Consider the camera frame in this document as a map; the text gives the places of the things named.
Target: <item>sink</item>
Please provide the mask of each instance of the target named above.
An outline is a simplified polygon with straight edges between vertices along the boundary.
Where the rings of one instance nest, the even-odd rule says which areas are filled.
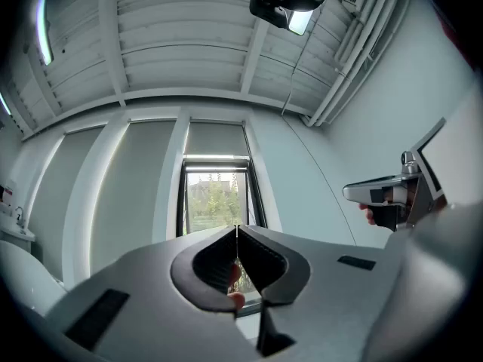
[[[4,234],[2,240],[8,239],[8,237],[5,237],[7,235],[25,241],[35,241],[35,235],[31,231],[19,227],[15,218],[4,213],[0,213],[0,232]]]

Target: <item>cable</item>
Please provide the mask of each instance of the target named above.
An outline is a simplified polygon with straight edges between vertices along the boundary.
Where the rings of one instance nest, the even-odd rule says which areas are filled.
[[[357,247],[357,243],[355,242],[355,238],[354,238],[354,234],[352,233],[352,229],[350,228],[350,225],[349,225],[349,221],[347,221],[347,217],[346,217],[346,214],[344,213],[344,211],[342,210],[342,207],[340,206],[340,203],[339,203],[339,200],[337,200],[337,197],[334,193],[334,190],[332,190],[332,187],[331,187],[331,184],[327,181],[327,177],[325,176],[324,174],[324,171],[321,169],[321,167],[318,165],[318,162],[316,161],[316,159],[314,158],[314,156],[312,155],[312,153],[310,152],[309,148],[307,148],[306,144],[302,141],[302,139],[299,137],[299,135],[297,134],[297,132],[294,130],[294,128],[292,127],[291,124],[288,123],[288,121],[285,119],[285,117],[283,115],[281,115],[281,118],[285,121],[285,123],[289,126],[290,129],[292,129],[292,131],[294,132],[294,134],[297,136],[297,138],[299,139],[299,141],[302,143],[303,147],[306,149],[306,151],[310,154],[310,157],[312,157],[312,160],[315,162],[315,164],[317,165],[318,169],[320,170],[320,173],[322,174],[322,176],[324,177],[324,180],[325,182],[327,183],[327,186],[329,187],[329,189],[331,190],[332,192],[332,195],[334,196],[335,198],[335,201],[337,202],[337,205],[339,205],[339,209],[340,209],[340,212],[342,213],[342,215],[344,216],[344,219],[346,220],[346,224],[347,224],[347,228],[349,228],[349,232],[350,232],[350,235],[352,236],[352,239],[354,240],[354,245]]]
[[[285,113],[285,108],[287,107],[287,104],[290,102],[290,99],[292,98],[292,85],[294,83],[294,74],[295,72],[297,71],[298,67],[299,67],[299,63],[300,61],[302,60],[302,56],[303,56],[303,53],[305,52],[305,49],[307,48],[307,45],[313,35],[313,33],[315,32],[315,28],[317,27],[317,23],[318,23],[318,20],[320,19],[320,17],[322,16],[322,9],[319,9],[318,10],[318,17],[317,17],[317,20],[315,21],[315,24],[312,28],[312,31],[310,32],[308,38],[307,38],[307,41],[305,42],[305,45],[303,46],[302,48],[302,52],[300,53],[300,56],[297,60],[297,63],[295,63],[295,67],[292,71],[292,76],[290,77],[290,91],[288,91],[288,97],[287,97],[287,100],[285,100],[285,103],[283,105],[283,107],[281,108],[281,116],[283,117],[284,116],[284,113]]]

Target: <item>window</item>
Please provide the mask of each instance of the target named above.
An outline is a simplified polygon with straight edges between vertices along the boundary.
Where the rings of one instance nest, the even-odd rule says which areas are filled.
[[[227,225],[265,226],[249,158],[185,158],[178,236]]]
[[[241,224],[266,227],[243,127],[191,123],[180,178],[177,236]],[[260,310],[260,294],[237,264],[241,277],[228,292],[245,295],[241,317]]]

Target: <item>fluorescent light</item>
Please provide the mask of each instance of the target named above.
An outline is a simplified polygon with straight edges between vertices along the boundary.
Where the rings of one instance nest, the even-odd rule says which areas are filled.
[[[230,171],[237,171],[243,170],[246,171],[243,167],[187,167],[186,172],[204,172],[204,173],[219,173],[219,172],[230,172]]]
[[[192,159],[226,159],[226,160],[234,160],[234,155],[198,155],[198,154],[188,154],[185,155],[184,158],[192,158]]]
[[[312,12],[292,12],[288,22],[288,29],[297,35],[303,35],[309,24],[310,17],[312,17]]]
[[[6,103],[6,102],[5,102],[5,100],[3,99],[3,95],[2,95],[2,93],[0,93],[0,100],[1,100],[1,102],[2,102],[3,108],[4,108],[4,109],[5,109],[5,111],[7,112],[7,114],[12,115],[12,113],[11,113],[10,109],[9,109],[9,108],[8,108],[8,106],[7,106],[7,103]]]
[[[37,36],[40,51],[46,66],[52,62],[51,47],[48,43],[47,20],[45,19],[45,0],[38,0],[37,5]]]

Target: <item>window frame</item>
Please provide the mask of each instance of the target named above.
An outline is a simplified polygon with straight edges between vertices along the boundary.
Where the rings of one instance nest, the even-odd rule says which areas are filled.
[[[187,158],[183,159],[180,173],[180,187],[178,189],[177,201],[177,226],[176,237],[183,236],[184,215],[189,215],[189,205],[185,200],[188,196],[188,173],[245,173],[246,197],[247,197],[247,216],[246,221],[250,221],[249,199],[251,194],[254,207],[254,217],[257,226],[266,228],[266,218],[263,211],[263,202],[255,175],[253,161],[251,157],[223,159],[223,158]],[[186,218],[186,230],[189,231],[189,217]]]

